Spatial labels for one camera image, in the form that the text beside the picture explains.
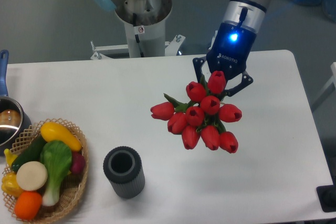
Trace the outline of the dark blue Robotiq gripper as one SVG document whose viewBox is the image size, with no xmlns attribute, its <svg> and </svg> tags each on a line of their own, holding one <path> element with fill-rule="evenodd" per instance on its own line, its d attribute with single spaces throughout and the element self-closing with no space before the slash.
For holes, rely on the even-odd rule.
<svg viewBox="0 0 336 224">
<path fill-rule="evenodd" d="M 232 97 L 253 83 L 253 78 L 246 70 L 246 61 L 252 45 L 265 18 L 267 8 L 250 0 L 230 0 L 226 8 L 215 40 L 206 56 L 193 58 L 197 81 L 205 73 L 222 71 L 226 80 L 231 80 L 242 73 L 237 86 L 225 90 Z"/>
</svg>

